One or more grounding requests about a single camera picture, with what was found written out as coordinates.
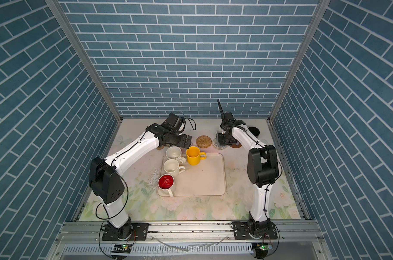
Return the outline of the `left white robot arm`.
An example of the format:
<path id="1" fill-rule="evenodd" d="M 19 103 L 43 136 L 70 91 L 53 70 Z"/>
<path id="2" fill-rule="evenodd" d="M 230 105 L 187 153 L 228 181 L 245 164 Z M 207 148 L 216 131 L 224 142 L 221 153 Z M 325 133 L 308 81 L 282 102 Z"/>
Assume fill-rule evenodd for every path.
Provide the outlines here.
<path id="1" fill-rule="evenodd" d="M 126 202 L 122 202 L 122 194 L 127 183 L 122 175 L 136 161 L 160 146 L 177 146 L 189 148 L 192 137 L 184 133 L 186 117 L 170 113 L 161 124 L 149 125 L 143 134 L 120 151 L 104 159 L 94 158 L 90 163 L 88 185 L 93 193 L 101 199 L 110 226 L 120 230 L 131 222 L 125 212 Z"/>

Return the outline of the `brown wooden round coaster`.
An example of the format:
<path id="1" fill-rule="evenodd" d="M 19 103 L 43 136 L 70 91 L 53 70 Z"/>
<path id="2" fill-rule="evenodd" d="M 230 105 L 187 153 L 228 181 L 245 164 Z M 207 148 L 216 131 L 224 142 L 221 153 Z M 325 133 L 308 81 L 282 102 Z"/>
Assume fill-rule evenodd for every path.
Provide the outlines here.
<path id="1" fill-rule="evenodd" d="M 232 148 L 240 148 L 240 147 L 242 147 L 242 144 L 237 141 L 235 144 L 230 145 L 230 147 L 232 147 Z"/>

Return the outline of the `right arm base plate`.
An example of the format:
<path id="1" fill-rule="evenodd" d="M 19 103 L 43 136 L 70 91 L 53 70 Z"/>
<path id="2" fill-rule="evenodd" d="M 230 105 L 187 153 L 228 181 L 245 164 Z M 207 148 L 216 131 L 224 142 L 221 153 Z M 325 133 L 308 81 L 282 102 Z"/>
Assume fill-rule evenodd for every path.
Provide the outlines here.
<path id="1" fill-rule="evenodd" d="M 279 238 L 277 229 L 271 221 L 234 221 L 230 223 L 230 227 L 233 230 L 234 239 L 236 240 L 274 240 Z"/>

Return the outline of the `black mug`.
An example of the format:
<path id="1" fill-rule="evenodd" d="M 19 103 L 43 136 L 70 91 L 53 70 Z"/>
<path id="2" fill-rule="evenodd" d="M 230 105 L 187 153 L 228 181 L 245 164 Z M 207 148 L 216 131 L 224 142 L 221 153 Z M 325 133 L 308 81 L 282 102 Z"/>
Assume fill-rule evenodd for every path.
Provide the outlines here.
<path id="1" fill-rule="evenodd" d="M 248 128 L 248 130 L 249 130 L 256 138 L 259 137 L 259 135 L 260 135 L 260 130 L 259 130 L 258 128 L 251 126 L 251 127 Z"/>

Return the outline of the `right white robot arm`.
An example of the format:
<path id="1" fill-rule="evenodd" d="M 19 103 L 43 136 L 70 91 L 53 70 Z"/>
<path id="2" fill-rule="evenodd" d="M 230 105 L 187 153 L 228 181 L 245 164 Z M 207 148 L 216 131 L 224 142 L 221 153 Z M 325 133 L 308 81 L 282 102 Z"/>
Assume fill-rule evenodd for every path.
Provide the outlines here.
<path id="1" fill-rule="evenodd" d="M 280 176 L 276 149 L 273 145 L 260 141 L 246 124 L 235 119 L 232 113 L 221 111 L 220 114 L 222 131 L 217 134 L 219 144 L 241 144 L 248 152 L 247 175 L 254 185 L 253 204 L 247 221 L 248 233 L 255 239 L 276 239 L 277 228 L 269 213 L 269 192 Z"/>

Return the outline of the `beige serving tray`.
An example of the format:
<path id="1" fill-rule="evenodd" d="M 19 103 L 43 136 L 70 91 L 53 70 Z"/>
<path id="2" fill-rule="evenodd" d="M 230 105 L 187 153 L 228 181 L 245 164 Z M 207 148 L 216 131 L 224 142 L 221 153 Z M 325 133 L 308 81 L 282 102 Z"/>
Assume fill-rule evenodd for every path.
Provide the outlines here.
<path id="1" fill-rule="evenodd" d="M 213 197 L 226 193 L 224 158 L 219 153 L 209 153 L 207 159 L 192 166 L 185 162 L 179 165 L 174 175 L 176 197 Z"/>

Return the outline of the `yellow mug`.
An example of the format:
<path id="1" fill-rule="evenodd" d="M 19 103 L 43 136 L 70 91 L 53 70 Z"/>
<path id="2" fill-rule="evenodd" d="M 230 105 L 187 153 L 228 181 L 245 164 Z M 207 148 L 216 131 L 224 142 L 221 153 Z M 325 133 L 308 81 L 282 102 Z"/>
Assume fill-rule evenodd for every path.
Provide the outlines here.
<path id="1" fill-rule="evenodd" d="M 187 162 L 192 165 L 198 165 L 201 160 L 205 160 L 207 155 L 205 152 L 202 152 L 198 147 L 191 146 L 186 150 Z"/>

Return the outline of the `red inside white mug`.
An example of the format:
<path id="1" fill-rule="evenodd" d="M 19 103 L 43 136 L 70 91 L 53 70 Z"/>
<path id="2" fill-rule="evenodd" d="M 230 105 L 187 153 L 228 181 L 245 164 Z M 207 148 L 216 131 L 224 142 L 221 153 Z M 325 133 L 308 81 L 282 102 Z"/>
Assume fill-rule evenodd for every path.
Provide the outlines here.
<path id="1" fill-rule="evenodd" d="M 175 178 L 170 174 L 162 175 L 158 180 L 158 191 L 166 196 L 174 197 L 177 183 Z"/>

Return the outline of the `light blue mug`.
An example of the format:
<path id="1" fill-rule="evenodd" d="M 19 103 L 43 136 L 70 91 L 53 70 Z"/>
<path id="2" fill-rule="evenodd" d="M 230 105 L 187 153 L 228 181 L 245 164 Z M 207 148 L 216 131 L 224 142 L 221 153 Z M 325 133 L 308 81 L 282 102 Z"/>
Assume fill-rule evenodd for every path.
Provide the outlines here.
<path id="1" fill-rule="evenodd" d="M 226 146 L 224 131 L 221 128 L 217 129 L 217 142 L 220 146 Z"/>

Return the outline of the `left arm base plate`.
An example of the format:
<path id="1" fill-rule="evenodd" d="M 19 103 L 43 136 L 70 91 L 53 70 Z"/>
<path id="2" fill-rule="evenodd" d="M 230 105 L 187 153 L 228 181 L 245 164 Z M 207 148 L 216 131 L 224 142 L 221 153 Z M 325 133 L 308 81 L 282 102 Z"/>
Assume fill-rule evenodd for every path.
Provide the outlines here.
<path id="1" fill-rule="evenodd" d="M 106 223 L 101 228 L 101 239 L 103 241 L 145 241 L 149 226 L 148 223 L 126 223 L 117 229 L 110 223 Z"/>

